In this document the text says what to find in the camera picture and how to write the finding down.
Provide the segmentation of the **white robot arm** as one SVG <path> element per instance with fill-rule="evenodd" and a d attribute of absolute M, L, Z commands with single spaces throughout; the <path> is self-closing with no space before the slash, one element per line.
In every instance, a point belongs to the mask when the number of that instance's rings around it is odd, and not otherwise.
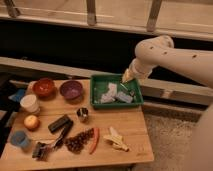
<path fill-rule="evenodd" d="M 213 91 L 213 51 L 175 48 L 170 36 L 161 35 L 138 42 L 134 55 L 123 82 L 145 81 L 160 66 Z M 196 124 L 182 171 L 213 171 L 213 99 Z"/>

